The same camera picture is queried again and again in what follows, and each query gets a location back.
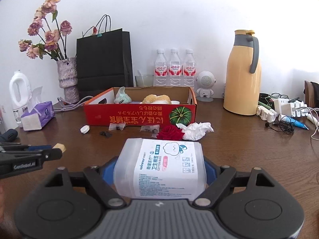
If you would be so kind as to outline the water bottle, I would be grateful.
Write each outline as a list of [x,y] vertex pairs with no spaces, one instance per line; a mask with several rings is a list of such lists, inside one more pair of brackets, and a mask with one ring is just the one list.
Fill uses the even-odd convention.
[[157,49],[157,57],[154,66],[154,86],[166,86],[168,78],[168,66],[164,49]]
[[196,61],[193,55],[193,49],[185,50],[183,61],[184,86],[194,89],[196,80]]
[[178,55],[178,49],[171,49],[169,61],[170,85],[179,87],[182,83],[182,64]]

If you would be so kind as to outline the left water bottle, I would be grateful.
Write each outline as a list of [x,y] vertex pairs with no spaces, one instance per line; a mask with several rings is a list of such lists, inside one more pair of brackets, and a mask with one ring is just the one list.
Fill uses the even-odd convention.
[[154,86],[166,86],[168,78],[168,66],[164,49],[157,49],[157,57],[154,66]]

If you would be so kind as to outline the cotton swab plastic box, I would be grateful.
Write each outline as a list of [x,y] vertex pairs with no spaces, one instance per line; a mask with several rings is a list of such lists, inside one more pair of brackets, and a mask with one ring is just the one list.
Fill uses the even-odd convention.
[[127,139],[114,168],[119,195],[131,199],[188,199],[206,188],[199,142]]

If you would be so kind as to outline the small black clip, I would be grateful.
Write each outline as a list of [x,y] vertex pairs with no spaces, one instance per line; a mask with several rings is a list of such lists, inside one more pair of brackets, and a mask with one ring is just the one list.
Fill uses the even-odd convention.
[[112,134],[107,131],[101,131],[99,134],[105,136],[106,138],[110,138],[112,136]]

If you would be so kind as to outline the red cardboard pumpkin box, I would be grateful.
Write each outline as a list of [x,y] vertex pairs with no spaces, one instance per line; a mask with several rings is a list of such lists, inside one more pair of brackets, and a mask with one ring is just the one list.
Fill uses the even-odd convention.
[[[110,88],[84,103],[87,123],[92,126],[108,126],[125,123],[128,126],[182,123],[187,126],[195,122],[197,100],[189,87],[126,87],[124,92],[132,99],[130,103],[115,103],[119,87]],[[168,96],[178,104],[144,104],[146,96]]]

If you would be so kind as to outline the yellow white plush toy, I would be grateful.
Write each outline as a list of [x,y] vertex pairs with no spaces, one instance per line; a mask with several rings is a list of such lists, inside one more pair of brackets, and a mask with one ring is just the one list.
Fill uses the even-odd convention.
[[171,104],[171,100],[170,97],[165,94],[160,96],[150,94],[143,99],[141,104]]

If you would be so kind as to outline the white tissue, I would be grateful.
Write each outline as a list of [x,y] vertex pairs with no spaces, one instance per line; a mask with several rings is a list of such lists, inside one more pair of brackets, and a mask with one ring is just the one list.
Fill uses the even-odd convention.
[[214,132],[210,122],[191,123],[188,126],[177,123],[176,126],[184,133],[183,140],[198,141],[202,139],[206,133]]

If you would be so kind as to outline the yellow thermos jug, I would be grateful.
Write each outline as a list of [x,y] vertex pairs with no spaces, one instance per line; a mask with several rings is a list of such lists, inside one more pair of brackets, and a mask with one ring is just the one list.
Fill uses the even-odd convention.
[[252,30],[236,30],[227,62],[223,107],[243,115],[256,114],[261,86],[260,47]]

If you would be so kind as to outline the purple tissue pack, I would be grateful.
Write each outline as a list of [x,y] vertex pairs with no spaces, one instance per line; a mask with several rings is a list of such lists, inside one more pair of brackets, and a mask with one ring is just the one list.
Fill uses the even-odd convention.
[[31,91],[31,96],[27,101],[27,110],[21,116],[23,130],[41,130],[54,117],[52,101],[42,101],[42,87]]

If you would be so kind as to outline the white detergent bottle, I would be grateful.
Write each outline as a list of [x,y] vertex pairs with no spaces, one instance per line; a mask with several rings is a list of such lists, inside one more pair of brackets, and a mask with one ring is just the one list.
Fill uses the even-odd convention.
[[9,83],[9,92],[15,121],[19,127],[23,127],[21,117],[28,110],[31,84],[27,76],[20,70],[14,72]]

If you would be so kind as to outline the right water bottle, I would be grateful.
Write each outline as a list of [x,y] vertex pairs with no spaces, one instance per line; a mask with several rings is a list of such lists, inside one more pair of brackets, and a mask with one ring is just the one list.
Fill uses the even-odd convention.
[[183,61],[184,86],[194,89],[196,80],[196,61],[193,55],[193,49],[185,50]]

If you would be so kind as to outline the white bottle cap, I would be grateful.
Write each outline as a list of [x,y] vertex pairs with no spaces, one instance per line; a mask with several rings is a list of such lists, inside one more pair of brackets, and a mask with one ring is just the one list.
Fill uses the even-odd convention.
[[90,131],[90,126],[89,125],[84,125],[83,127],[80,128],[80,132],[82,134],[87,134]]

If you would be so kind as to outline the small clear plastic bag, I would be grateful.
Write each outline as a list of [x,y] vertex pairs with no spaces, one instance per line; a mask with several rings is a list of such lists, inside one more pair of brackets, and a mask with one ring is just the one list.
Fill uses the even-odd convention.
[[109,124],[109,131],[123,131],[125,128],[126,123],[110,123]]

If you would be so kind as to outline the grey glass cup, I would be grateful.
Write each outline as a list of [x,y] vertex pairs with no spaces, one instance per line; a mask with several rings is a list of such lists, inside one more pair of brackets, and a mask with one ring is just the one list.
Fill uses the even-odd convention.
[[137,70],[135,81],[137,87],[152,87],[154,85],[154,76],[152,74],[142,74],[140,70]]

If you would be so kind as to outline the black paper shopping bag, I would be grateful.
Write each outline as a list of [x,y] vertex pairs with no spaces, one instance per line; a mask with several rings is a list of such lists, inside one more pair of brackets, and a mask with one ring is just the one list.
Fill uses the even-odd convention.
[[103,15],[77,39],[76,66],[81,99],[112,87],[133,87],[130,32],[111,30],[111,17]]

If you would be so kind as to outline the dried pink flower bouquet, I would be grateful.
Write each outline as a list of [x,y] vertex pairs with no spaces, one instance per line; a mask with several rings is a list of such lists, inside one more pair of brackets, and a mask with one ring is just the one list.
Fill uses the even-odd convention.
[[72,32],[67,20],[58,22],[57,4],[61,0],[45,0],[36,10],[27,29],[28,36],[39,38],[38,42],[30,39],[18,41],[19,51],[25,52],[30,59],[48,55],[56,62],[69,60],[67,56],[67,36]]

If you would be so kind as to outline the red fabric rose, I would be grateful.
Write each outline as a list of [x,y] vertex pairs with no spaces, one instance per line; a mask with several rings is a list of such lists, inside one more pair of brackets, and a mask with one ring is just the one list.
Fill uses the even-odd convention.
[[168,125],[163,127],[157,134],[159,140],[172,140],[181,141],[183,140],[184,132],[177,126]]

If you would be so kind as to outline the purple white ceramic vase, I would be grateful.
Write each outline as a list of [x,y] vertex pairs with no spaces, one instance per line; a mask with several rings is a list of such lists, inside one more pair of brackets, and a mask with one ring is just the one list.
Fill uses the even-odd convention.
[[64,91],[64,99],[70,103],[79,102],[76,57],[58,61],[57,72],[59,86]]

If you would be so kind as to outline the small beige eraser block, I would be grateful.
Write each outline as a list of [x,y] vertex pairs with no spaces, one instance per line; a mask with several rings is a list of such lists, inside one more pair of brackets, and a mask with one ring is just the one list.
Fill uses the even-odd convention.
[[58,148],[64,153],[66,151],[66,147],[63,144],[57,143],[53,146],[53,148]]

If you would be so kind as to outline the white astronaut speaker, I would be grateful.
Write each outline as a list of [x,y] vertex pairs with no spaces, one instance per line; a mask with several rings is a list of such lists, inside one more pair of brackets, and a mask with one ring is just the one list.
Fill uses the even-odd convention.
[[213,86],[216,83],[215,76],[210,71],[202,71],[198,74],[196,83],[196,99],[202,102],[213,102]]

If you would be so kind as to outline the pale green plastic bag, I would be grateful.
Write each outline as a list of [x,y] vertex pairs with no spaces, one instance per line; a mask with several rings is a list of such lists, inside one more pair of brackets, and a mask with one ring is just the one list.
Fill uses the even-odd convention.
[[115,104],[129,104],[132,102],[132,99],[126,94],[125,87],[120,87],[115,96]]

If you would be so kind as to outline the middle water bottle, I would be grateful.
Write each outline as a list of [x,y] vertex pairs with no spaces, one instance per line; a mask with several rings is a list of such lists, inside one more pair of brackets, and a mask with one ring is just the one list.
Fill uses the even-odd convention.
[[182,83],[182,64],[178,55],[178,49],[171,49],[169,61],[170,85],[179,87]]

